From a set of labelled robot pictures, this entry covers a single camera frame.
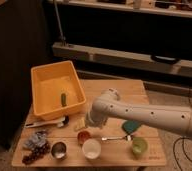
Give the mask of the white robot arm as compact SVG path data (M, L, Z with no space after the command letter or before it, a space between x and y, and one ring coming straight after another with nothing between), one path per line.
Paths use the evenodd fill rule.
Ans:
M93 101L85 122L90 127L102 128L109 118L137 121L192 139L192 108L129 104L121 101L118 91L112 88Z

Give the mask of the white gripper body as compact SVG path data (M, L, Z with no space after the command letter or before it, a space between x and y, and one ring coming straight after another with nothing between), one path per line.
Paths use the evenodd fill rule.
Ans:
M104 115L96 114L91 111L86 114L85 123L88 127L98 127L102 129L107 122L107 117Z

